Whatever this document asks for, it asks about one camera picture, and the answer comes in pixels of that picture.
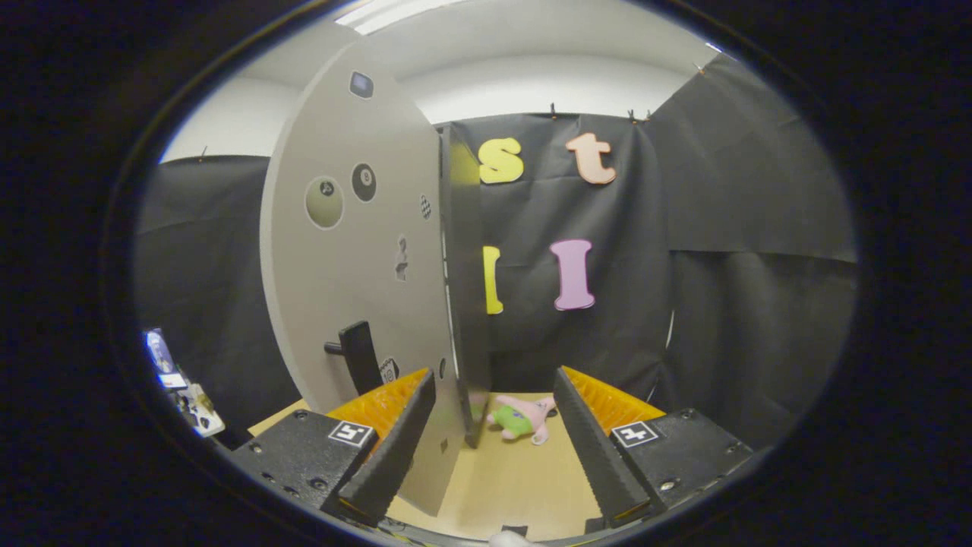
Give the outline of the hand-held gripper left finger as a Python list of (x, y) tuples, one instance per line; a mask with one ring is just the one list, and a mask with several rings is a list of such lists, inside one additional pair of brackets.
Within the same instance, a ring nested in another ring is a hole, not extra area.
[(258, 482), (316, 511), (376, 526), (409, 474), (433, 412), (431, 370), (333, 409), (296, 409), (232, 452)]

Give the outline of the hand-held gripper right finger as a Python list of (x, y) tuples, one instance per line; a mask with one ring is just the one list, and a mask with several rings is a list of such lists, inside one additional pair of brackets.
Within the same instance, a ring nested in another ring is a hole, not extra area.
[(570, 367), (554, 401), (605, 525), (683, 506), (739, 470), (753, 449), (697, 409), (662, 409)]

